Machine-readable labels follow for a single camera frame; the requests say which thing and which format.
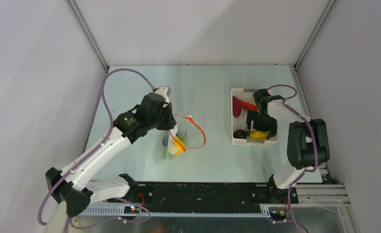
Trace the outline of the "yellow lemon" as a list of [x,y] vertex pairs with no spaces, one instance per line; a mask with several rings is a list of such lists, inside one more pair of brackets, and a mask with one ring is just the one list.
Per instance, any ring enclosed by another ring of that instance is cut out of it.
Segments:
[[182,154],[185,152],[185,149],[185,143],[177,136],[172,139],[170,146],[168,146],[168,152],[174,156]]
[[253,130],[249,134],[250,140],[267,140],[267,134],[262,131]]

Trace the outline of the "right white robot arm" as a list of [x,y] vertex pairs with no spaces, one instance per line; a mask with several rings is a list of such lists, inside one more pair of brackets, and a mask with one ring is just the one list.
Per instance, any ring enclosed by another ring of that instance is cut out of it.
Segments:
[[293,187],[305,173],[314,172],[330,159],[326,122],[312,119],[295,110],[280,95],[271,95],[267,89],[253,93],[258,108],[252,117],[251,131],[263,132],[268,139],[277,135],[278,125],[288,128],[286,155],[288,161],[270,179],[274,184],[267,189],[267,198],[279,203],[286,197],[286,189]]

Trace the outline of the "light green pepper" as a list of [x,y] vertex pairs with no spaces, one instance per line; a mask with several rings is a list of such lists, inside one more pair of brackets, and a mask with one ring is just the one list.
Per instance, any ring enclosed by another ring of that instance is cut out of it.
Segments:
[[185,139],[183,137],[175,137],[167,143],[167,146],[165,146],[164,159],[172,160],[183,154],[185,149]]

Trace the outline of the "clear zip top bag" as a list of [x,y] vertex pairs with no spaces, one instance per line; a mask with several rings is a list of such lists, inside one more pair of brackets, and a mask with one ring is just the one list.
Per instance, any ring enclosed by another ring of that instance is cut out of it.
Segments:
[[176,125],[164,132],[155,162],[166,163],[206,144],[206,133],[191,115],[174,114]]

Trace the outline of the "dark brown round fruit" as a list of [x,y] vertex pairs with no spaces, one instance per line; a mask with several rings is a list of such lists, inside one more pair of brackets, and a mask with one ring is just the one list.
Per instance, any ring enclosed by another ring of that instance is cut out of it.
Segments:
[[238,129],[233,132],[233,138],[235,139],[247,139],[248,138],[248,133],[245,130]]

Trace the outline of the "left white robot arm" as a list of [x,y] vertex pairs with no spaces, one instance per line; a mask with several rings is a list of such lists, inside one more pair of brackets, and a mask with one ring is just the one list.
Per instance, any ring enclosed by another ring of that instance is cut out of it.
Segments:
[[102,200],[136,200],[138,189],[129,175],[119,175],[113,180],[91,179],[114,156],[147,135],[148,131],[169,131],[175,125],[168,94],[160,89],[148,93],[140,104],[113,120],[109,132],[88,151],[64,168],[52,167],[46,172],[50,196],[57,203],[66,203],[68,217],[75,217],[89,204]]

